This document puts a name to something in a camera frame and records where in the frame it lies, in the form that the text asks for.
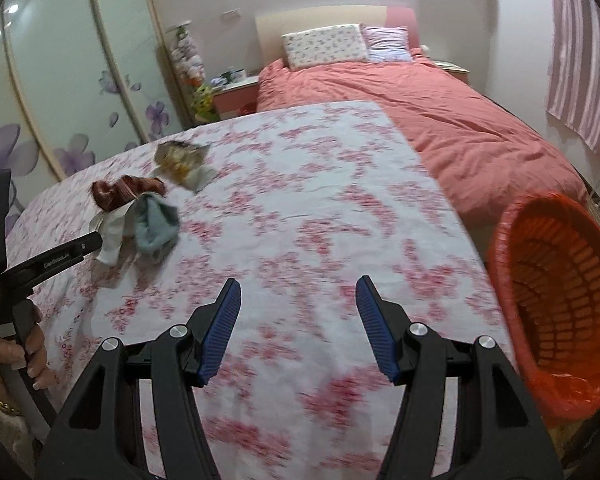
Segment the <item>striped curtain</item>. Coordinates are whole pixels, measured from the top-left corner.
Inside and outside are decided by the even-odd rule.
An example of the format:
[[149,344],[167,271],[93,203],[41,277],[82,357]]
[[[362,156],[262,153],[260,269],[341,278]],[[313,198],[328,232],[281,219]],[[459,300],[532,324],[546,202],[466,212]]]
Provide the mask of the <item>striped curtain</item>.
[[554,24],[547,111],[600,156],[600,8],[554,0]]

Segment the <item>headboard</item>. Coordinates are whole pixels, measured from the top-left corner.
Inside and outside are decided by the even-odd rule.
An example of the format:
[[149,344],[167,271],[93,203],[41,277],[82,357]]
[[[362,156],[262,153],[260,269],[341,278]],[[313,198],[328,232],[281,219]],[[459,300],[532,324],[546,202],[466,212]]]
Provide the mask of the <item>headboard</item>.
[[344,23],[365,23],[377,27],[409,27],[411,48],[420,46],[416,13],[407,7],[344,5],[307,7],[277,14],[256,16],[258,40],[265,65],[284,57],[282,35],[308,28]]

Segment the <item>floral tablecloth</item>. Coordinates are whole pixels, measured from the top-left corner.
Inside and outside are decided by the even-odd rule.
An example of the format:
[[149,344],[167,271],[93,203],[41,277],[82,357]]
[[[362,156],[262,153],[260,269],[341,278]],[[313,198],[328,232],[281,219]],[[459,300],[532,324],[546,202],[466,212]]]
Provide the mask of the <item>floral tablecloth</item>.
[[[123,247],[37,288],[61,402],[99,343],[155,338],[215,300],[225,279],[242,309],[219,374],[195,392],[227,479],[372,479],[402,389],[378,371],[354,302],[369,274],[380,294],[443,336],[510,341],[484,268],[418,155],[375,105],[311,105],[202,126],[171,139],[210,142],[218,177],[199,195],[168,185],[180,240],[158,266]],[[40,194],[8,237],[10,265],[88,231],[93,180],[148,176],[156,143],[121,153]],[[161,474],[152,402],[145,447]],[[453,443],[447,389],[437,470]]]

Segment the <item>silver screw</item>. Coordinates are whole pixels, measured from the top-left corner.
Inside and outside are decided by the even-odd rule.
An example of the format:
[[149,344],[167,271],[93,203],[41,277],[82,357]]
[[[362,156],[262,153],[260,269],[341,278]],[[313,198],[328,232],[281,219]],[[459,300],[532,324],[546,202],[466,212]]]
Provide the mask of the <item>silver screw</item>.
[[109,339],[105,339],[104,343],[102,343],[102,349],[109,352],[110,350],[115,350],[118,348],[119,341],[115,337],[110,337]]
[[184,337],[187,335],[187,327],[184,325],[172,326],[169,329],[169,335],[171,337]]
[[490,335],[481,335],[478,338],[478,343],[480,343],[480,346],[483,348],[494,348],[494,346],[496,346],[495,339]]
[[411,332],[413,335],[425,335],[428,331],[429,329],[427,326],[423,325],[422,323],[413,323],[409,327],[409,332]]

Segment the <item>white patterned pillow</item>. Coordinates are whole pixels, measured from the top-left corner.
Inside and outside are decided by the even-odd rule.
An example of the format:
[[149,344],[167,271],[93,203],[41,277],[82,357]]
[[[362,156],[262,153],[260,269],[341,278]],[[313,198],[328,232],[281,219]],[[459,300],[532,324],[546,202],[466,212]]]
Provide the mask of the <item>white patterned pillow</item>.
[[333,25],[282,36],[291,70],[343,61],[368,61],[360,26]]

